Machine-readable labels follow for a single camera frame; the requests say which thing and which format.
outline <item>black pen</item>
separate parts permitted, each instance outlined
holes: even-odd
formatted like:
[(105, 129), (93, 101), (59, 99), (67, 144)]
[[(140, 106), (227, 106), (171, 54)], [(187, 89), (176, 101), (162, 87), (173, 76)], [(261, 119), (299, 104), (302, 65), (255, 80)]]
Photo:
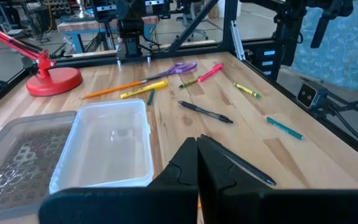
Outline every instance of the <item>black pen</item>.
[(212, 111), (204, 110), (202, 108), (199, 108), (196, 105), (193, 105), (191, 103), (187, 103), (185, 101), (178, 101), (178, 103), (181, 104), (182, 106), (186, 107), (186, 108), (189, 108), (189, 109), (193, 110), (193, 111), (198, 111), (198, 112), (204, 113), (206, 115), (210, 115), (211, 117), (216, 118), (216, 119), (218, 119), (220, 121), (223, 121), (223, 122), (226, 122), (226, 123), (233, 123), (233, 121), (231, 121), (227, 116), (217, 114), (217, 113), (213, 113)]
[(268, 183), (270, 185), (276, 185), (276, 182), (271, 177), (269, 177), (269, 175), (265, 174), (260, 169), (254, 167), (249, 162), (243, 160), (243, 158), (237, 156), (232, 151), (226, 149), (221, 143), (217, 142), (217, 140), (215, 140), (215, 139), (213, 139), (213, 138), (211, 138), (209, 136), (206, 136), (204, 134), (202, 134), (201, 137), (206, 138), (207, 140), (209, 140), (210, 143), (213, 144), (215, 146), (215, 148), (220, 153), (224, 154), (227, 158), (232, 160), (238, 166), (243, 167), (244, 169), (248, 170), (251, 174), (254, 174), (260, 180), (263, 180), (264, 182), (266, 182), (266, 183)]

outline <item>yellow highlighter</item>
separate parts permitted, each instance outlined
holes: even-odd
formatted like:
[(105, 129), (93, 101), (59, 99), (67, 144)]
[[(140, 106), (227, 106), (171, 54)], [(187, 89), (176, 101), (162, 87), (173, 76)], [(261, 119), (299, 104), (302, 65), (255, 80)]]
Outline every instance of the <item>yellow highlighter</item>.
[(149, 91), (149, 90), (152, 90), (152, 89), (164, 88), (167, 85), (168, 85), (168, 81), (161, 81), (161, 82), (158, 82), (158, 83), (153, 83), (151, 85), (145, 86), (145, 87), (140, 88), (138, 90), (130, 91), (128, 93), (121, 94), (120, 97), (121, 97), (121, 99), (124, 99), (124, 98), (127, 98), (128, 96), (133, 96), (133, 95), (143, 93), (145, 91)]
[(256, 93), (256, 92), (254, 92), (254, 91), (248, 89), (247, 87), (245, 87), (245, 86), (243, 86), (243, 85), (241, 85), (241, 84), (238, 84), (238, 83), (235, 82), (235, 83), (233, 83), (233, 85), (234, 85), (235, 87), (239, 88), (240, 90), (244, 90), (245, 92), (251, 94), (252, 96), (254, 96), (254, 97), (256, 97), (256, 98), (260, 98), (260, 97), (261, 97), (258, 93)]

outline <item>orange pencil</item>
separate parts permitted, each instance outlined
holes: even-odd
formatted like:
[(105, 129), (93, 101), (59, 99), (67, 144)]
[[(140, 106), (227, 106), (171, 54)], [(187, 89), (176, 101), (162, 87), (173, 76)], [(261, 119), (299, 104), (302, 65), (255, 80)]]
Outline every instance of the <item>orange pencil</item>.
[(94, 96), (100, 96), (100, 95), (103, 95), (103, 94), (106, 94), (106, 93), (111, 93), (112, 91), (123, 90), (125, 88), (140, 85), (142, 83), (145, 83), (145, 82), (143, 82), (143, 80), (142, 80), (142, 81), (137, 81), (137, 82), (133, 82), (133, 83), (122, 85), (122, 86), (117, 86), (117, 87), (110, 88), (110, 89), (107, 89), (107, 90), (98, 91), (96, 93), (87, 94), (84, 97), (82, 97), (82, 99), (88, 99), (88, 98), (91, 98), (91, 97), (94, 97)]

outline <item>scissors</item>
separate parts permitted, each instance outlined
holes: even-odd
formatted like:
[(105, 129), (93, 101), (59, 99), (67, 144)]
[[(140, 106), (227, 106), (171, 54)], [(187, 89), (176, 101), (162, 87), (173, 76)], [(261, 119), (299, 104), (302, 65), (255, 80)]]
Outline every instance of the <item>scissors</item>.
[(168, 76), (168, 75), (174, 75), (174, 74), (180, 74), (180, 73), (183, 73), (183, 72), (189, 72), (189, 71), (193, 70), (196, 67), (197, 67), (196, 62), (191, 62), (191, 63), (178, 62), (178, 63), (175, 63), (172, 67), (170, 67), (167, 71), (158, 73), (156, 75), (153, 75), (152, 77), (145, 78), (144, 80), (145, 80), (145, 82), (148, 82), (148, 81), (154, 80), (156, 78), (161, 78), (161, 77), (165, 77), (165, 76)]

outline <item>plastic bin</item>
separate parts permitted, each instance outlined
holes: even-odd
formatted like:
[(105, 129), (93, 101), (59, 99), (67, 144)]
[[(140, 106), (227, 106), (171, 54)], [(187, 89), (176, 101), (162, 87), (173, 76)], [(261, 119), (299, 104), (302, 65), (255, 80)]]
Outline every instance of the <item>plastic bin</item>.
[(71, 187), (147, 186), (154, 174), (149, 135), (143, 100), (82, 106), (49, 192)]
[(15, 119), (0, 131), (0, 221), (38, 212), (76, 112)]

